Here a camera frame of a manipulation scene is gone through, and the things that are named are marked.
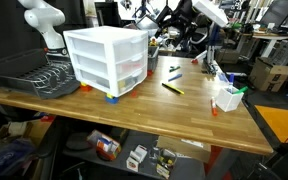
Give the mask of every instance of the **plastic bag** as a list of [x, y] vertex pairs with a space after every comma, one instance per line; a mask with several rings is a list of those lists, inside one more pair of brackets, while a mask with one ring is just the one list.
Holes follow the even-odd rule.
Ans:
[[16, 139], [10, 143], [0, 144], [0, 175], [12, 175], [23, 162], [35, 151], [29, 139]]

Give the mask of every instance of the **orange object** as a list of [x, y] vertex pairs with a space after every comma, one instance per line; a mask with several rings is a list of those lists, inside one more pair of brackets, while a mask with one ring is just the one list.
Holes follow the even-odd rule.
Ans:
[[54, 115], [47, 115], [41, 118], [41, 122], [53, 122], [55, 119]]
[[255, 106], [281, 142], [288, 138], [288, 110]]
[[81, 83], [80, 89], [81, 89], [82, 91], [88, 92], [88, 91], [92, 90], [92, 86], [85, 85], [85, 84]]
[[193, 64], [198, 64], [198, 60], [197, 60], [197, 59], [193, 59], [193, 60], [191, 61], [191, 63], [193, 63]]
[[211, 99], [211, 107], [212, 107], [213, 116], [217, 116], [217, 109], [216, 109], [216, 103], [215, 103], [214, 97], [212, 97], [212, 99]]
[[152, 75], [153, 75], [153, 71], [152, 71], [152, 70], [148, 70], [148, 71], [147, 71], [147, 75], [148, 75], [148, 76], [152, 76]]
[[[211, 157], [210, 160], [208, 161], [208, 163], [204, 163], [204, 170], [205, 173], [208, 174], [209, 171], [212, 169], [217, 157], [220, 155], [221, 151], [223, 148], [218, 147], [218, 146], [211, 146]], [[224, 177], [222, 178], [222, 180], [232, 180], [232, 175], [231, 173], [228, 171]]]

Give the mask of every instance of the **yellow marker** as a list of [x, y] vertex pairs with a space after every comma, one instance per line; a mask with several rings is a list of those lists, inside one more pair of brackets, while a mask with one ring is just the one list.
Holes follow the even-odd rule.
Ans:
[[172, 91], [174, 91], [174, 92], [176, 92], [176, 93], [178, 93], [178, 94], [184, 94], [183, 91], [177, 89], [177, 88], [174, 87], [173, 85], [162, 83], [162, 86], [164, 86], [164, 87], [166, 87], [166, 88], [168, 88], [168, 89], [170, 89], [170, 90], [172, 90]]

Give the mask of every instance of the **electronic equipment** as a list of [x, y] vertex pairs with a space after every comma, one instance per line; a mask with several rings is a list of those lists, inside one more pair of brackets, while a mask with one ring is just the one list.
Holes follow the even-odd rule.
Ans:
[[274, 28], [279, 28], [288, 16], [288, 0], [275, 0], [269, 6], [260, 24], [268, 25], [274, 23]]
[[121, 26], [117, 2], [95, 2], [95, 9], [100, 26]]

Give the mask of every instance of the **white box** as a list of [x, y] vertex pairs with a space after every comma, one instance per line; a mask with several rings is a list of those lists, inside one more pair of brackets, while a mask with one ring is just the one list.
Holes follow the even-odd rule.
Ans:
[[130, 156], [126, 160], [126, 167], [138, 172], [138, 166], [146, 157], [147, 149], [144, 146], [138, 145], [135, 151], [130, 152]]
[[146, 31], [101, 26], [64, 31], [76, 79], [119, 97], [147, 76]]
[[[238, 89], [233, 87], [233, 93], [236, 91], [238, 91]], [[231, 94], [227, 91], [227, 88], [221, 88], [216, 98], [216, 105], [225, 112], [235, 110], [241, 102], [243, 95], [244, 93]]]

